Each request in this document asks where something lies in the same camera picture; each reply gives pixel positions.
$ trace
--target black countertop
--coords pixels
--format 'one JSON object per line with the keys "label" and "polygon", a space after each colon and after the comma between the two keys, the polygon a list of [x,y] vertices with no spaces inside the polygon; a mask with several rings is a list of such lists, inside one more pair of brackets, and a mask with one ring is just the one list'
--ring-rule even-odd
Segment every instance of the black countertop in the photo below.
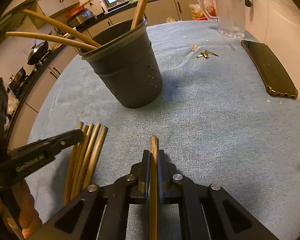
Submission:
{"label": "black countertop", "polygon": [[[124,3],[116,5],[112,8],[110,8],[108,10],[109,12],[107,14],[101,14],[101,15],[98,15],[96,18],[91,18],[91,20],[86,21],[85,24],[82,26],[82,28],[77,29],[77,31],[83,32],[83,31],[87,30],[88,28],[92,27],[93,25],[96,25],[97,23],[101,22],[102,20],[104,20],[112,15],[115,15],[119,12],[122,12],[122,11],[125,11],[127,9],[137,6],[137,3],[134,3],[134,4],[128,4],[128,3],[129,3],[129,1],[126,1]],[[42,66],[40,66],[40,68],[38,68],[35,75],[33,75],[31,80],[29,80],[28,84],[26,85],[25,89],[23,90],[23,93],[22,93],[21,97],[19,98],[19,105],[10,120],[10,127],[7,132],[8,142],[10,140],[12,130],[16,124],[18,115],[20,114],[21,108],[23,107],[23,104],[26,102],[26,98],[29,96],[32,88],[34,87],[36,82],[39,80],[40,76],[44,73],[44,71],[49,67],[51,62],[58,56],[58,54],[64,48],[66,48],[66,45],[60,46],[58,49],[54,50],[52,53],[49,54],[49,56],[47,57],[47,60],[42,64]]]}

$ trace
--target mug handle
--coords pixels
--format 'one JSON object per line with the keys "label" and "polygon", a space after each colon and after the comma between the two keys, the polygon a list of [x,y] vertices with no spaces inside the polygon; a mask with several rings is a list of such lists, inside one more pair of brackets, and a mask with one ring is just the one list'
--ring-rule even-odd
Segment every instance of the mug handle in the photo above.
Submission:
{"label": "mug handle", "polygon": [[204,0],[199,0],[199,5],[203,11],[203,14],[206,16],[206,18],[208,20],[218,20],[218,17],[217,16],[211,16],[208,11],[206,10],[206,7],[204,5]]}

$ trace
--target blue tablecloth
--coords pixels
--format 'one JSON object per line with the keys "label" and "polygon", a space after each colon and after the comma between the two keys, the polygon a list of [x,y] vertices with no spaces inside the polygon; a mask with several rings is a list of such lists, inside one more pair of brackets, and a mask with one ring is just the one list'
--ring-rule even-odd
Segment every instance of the blue tablecloth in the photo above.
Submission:
{"label": "blue tablecloth", "polygon": [[[74,129],[79,121],[108,126],[93,177],[104,186],[141,161],[156,135],[181,174],[202,185],[218,182],[279,239],[296,239],[299,99],[269,96],[241,40],[221,35],[212,22],[175,22],[147,32],[163,78],[155,101],[138,109],[121,106],[78,55],[46,98],[29,142]],[[219,57],[196,58],[204,49]],[[27,178],[43,222],[62,207],[69,153]],[[160,207],[158,239],[181,239],[177,211],[175,205]],[[147,207],[130,205],[127,239],[147,239],[147,223]]]}

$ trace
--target gray plastic cup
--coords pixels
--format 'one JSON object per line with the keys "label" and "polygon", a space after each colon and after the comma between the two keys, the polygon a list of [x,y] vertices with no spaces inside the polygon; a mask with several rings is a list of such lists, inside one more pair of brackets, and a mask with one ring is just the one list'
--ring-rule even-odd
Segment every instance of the gray plastic cup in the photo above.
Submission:
{"label": "gray plastic cup", "polygon": [[162,91],[157,60],[142,20],[130,30],[132,20],[110,26],[92,39],[102,46],[92,51],[80,50],[94,72],[125,107],[149,104]]}

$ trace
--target triangular cutout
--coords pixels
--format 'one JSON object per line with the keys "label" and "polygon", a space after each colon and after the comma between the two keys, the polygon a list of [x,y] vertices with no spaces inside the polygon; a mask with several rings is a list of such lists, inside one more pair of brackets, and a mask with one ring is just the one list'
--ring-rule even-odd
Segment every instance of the triangular cutout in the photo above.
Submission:
{"label": "triangular cutout", "polygon": [[54,226],[68,234],[71,234],[74,230],[75,225],[78,222],[80,213],[84,206],[84,201],[79,201],[70,211],[55,222]]}
{"label": "triangular cutout", "polygon": [[232,229],[235,233],[240,233],[251,228],[251,222],[242,215],[228,200],[224,200],[223,206],[230,220]]}

